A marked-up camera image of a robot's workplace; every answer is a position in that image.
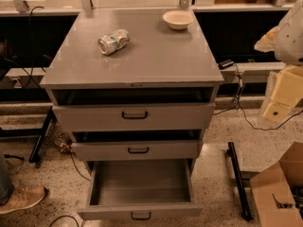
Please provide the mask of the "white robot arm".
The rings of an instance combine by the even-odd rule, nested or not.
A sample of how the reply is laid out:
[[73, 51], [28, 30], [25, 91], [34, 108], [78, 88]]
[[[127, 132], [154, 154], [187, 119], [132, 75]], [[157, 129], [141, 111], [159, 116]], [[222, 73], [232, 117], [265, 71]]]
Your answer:
[[260, 52], [273, 51], [285, 67], [268, 78], [262, 118], [280, 123], [303, 98], [303, 0], [297, 0], [279, 24], [254, 45]]

